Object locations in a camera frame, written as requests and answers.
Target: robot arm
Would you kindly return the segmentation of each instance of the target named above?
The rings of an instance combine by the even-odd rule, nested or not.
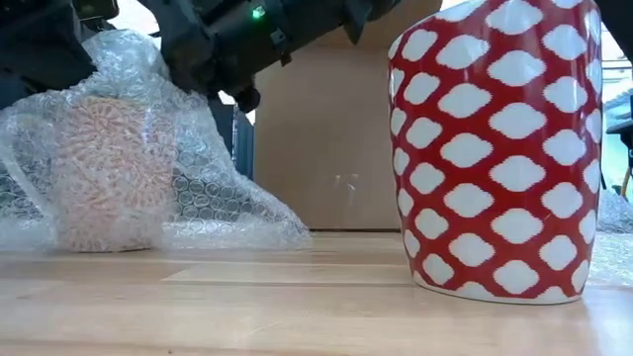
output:
[[[400,0],[140,0],[158,22],[161,52],[174,84],[214,99],[219,91],[242,112],[259,105],[254,75],[338,27],[357,43],[368,21]],[[64,89],[94,68],[81,47],[116,0],[3,0],[0,86],[22,81],[24,96]],[[0,109],[19,98],[5,98]]]

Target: red pattern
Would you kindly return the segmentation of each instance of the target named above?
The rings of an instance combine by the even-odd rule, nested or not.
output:
[[[403,217],[403,230],[410,230],[420,242],[420,250],[409,259],[411,272],[417,272],[423,281],[437,288],[456,291],[467,282],[476,282],[484,286],[493,296],[499,298],[536,299],[550,287],[560,287],[568,297],[577,295],[572,284],[572,274],[585,260],[589,260],[591,244],[586,244],[579,232],[581,219],[590,211],[597,211],[597,194],[584,182],[583,171],[600,156],[599,144],[590,137],[585,127],[585,117],[596,109],[601,110],[600,93],[596,93],[586,76],[585,68],[595,58],[600,57],[600,45],[593,41],[588,33],[585,15],[597,10],[592,1],[583,1],[572,9],[563,9],[551,0],[526,0],[541,9],[543,20],[527,32],[509,36],[486,24],[487,15],[508,0],[488,0],[465,20],[451,23],[436,18],[428,18],[403,33],[402,40],[391,60],[390,70],[399,69],[405,78],[398,92],[394,93],[391,110],[399,108],[407,113],[402,129],[397,136],[392,135],[393,147],[401,148],[410,157],[404,173],[397,177],[398,190],[404,188],[412,196],[414,204],[410,213]],[[588,50],[575,60],[565,60],[548,50],[541,39],[561,24],[576,28],[588,41]],[[437,41],[422,57],[411,62],[403,58],[403,49],[408,38],[418,29],[432,31],[439,35]],[[491,49],[466,69],[454,70],[440,65],[435,60],[452,39],[459,35],[471,35],[491,44]],[[491,78],[487,68],[511,50],[524,50],[536,58],[542,59],[547,69],[522,87],[509,87]],[[430,97],[419,105],[408,102],[405,89],[410,80],[420,71],[440,79],[440,86]],[[552,103],[545,100],[544,88],[562,76],[575,77],[588,93],[587,102],[572,114],[561,112]],[[437,103],[454,86],[469,82],[493,94],[493,99],[472,117],[456,120],[438,110]],[[490,117],[513,102],[524,102],[547,116],[546,125],[529,137],[521,140],[510,139],[489,125]],[[405,136],[416,118],[427,117],[440,124],[441,135],[424,149],[416,149],[407,142]],[[559,130],[574,131],[586,144],[587,153],[574,165],[563,166],[543,151],[544,141]],[[469,168],[458,168],[440,155],[442,145],[456,134],[471,133],[493,144],[491,155]],[[489,172],[493,167],[505,161],[509,156],[525,155],[546,170],[546,178],[521,193],[506,190],[494,182]],[[419,194],[410,184],[410,175],[421,162],[431,163],[445,174],[445,180],[428,195]],[[559,219],[543,206],[542,196],[561,182],[572,183],[583,195],[583,205],[568,219]],[[444,196],[461,183],[473,183],[490,193],[495,201],[474,218],[462,218],[444,204]],[[512,244],[496,234],[492,221],[512,208],[522,208],[544,223],[543,230],[522,244]],[[449,222],[449,227],[437,239],[426,238],[416,227],[415,217],[422,209],[432,209]],[[462,233],[474,233],[492,245],[496,251],[494,257],[478,267],[467,267],[453,256],[448,249],[449,243]],[[539,249],[556,235],[566,235],[578,250],[576,258],[562,271],[554,271],[540,257]],[[422,262],[429,254],[439,255],[453,270],[454,275],[443,285],[437,285],[423,270]],[[539,275],[539,282],[519,295],[514,295],[498,284],[493,277],[495,270],[510,260],[527,263]]]

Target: wooden floor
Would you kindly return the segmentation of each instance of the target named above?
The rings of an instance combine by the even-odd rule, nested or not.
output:
[[[633,355],[633,289],[555,307],[414,287],[394,234],[311,251],[0,254],[0,356]]]

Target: wrapped object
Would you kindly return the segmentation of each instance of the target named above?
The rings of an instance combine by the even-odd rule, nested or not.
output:
[[[100,33],[97,66],[0,112],[0,249],[304,247],[308,230],[239,175],[206,99],[150,38]]]

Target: ceramic vase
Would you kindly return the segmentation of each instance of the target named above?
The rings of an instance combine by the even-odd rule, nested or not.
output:
[[[559,304],[588,278],[600,184],[590,0],[476,0],[389,51],[397,201],[414,281]]]

